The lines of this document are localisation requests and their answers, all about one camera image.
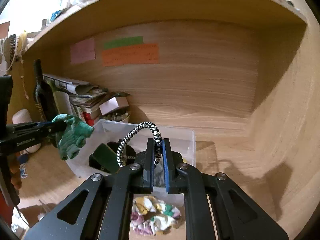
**pink box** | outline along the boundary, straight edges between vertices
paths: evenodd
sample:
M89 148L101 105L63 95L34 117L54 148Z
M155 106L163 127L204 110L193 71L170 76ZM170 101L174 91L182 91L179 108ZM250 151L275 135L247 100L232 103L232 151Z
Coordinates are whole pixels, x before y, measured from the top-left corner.
M117 109L129 106L127 98L125 97L114 97L107 102L100 105L100 111L102 115L113 112Z

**dark glass bottle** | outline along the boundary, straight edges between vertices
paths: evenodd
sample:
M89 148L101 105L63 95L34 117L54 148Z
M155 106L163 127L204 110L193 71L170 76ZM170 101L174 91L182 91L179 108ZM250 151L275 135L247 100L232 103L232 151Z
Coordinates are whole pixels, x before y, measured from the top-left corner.
M36 77L36 87L34 100L40 113L42 121L52 121L58 115L57 107L51 87L43 80L41 60L37 59L33 63Z

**white wall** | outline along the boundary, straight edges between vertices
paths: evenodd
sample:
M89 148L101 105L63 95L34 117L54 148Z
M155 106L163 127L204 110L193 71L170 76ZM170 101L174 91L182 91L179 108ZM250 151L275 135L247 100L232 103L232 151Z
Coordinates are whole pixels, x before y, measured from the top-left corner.
M0 23L11 21L9 35L24 30L36 32L41 29L41 21L59 9L59 0L10 0L0 15Z

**clear plastic bin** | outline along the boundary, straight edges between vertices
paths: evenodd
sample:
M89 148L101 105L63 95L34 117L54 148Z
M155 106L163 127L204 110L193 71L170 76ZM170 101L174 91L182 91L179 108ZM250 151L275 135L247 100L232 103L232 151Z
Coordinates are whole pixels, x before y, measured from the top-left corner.
M89 166L89 156L101 143L109 141L117 142L123 139L136 124L112 122L100 119L94 126L94 132L86 140L86 144L80 149L79 154L72 160L66 160L73 173L82 178L88 178L94 173L101 173L105 176L109 173L99 171ZM195 166L196 164L196 138L195 133L191 129L183 129L176 127L158 126L162 138L169 138L171 149L181 153L185 162ZM149 129L139 131L129 142L129 145L138 153L145 151L147 148L148 138L152 138ZM169 195L164 188L154 187L153 194L155 197L164 200L167 203L183 206L183 194Z

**metal screw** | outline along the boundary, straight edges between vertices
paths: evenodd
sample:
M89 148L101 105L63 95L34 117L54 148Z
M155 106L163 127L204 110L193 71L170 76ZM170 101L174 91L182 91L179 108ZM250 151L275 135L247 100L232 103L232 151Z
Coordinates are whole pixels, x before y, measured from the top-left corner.
M140 164L139 163L132 163L131 165L130 165L130 169L132 169L132 170L138 170L138 169L140 169Z
M91 179L92 179L93 181L99 181L100 179L102 179L102 176L101 176L101 174L99 174L99 173L95 173L95 174L93 174L93 175L91 176Z
M217 176L218 180L225 180L227 178L227 175L224 174L223 172L218 172L216 174L216 176Z
M180 170L186 170L188 168L188 163L179 163L178 168Z

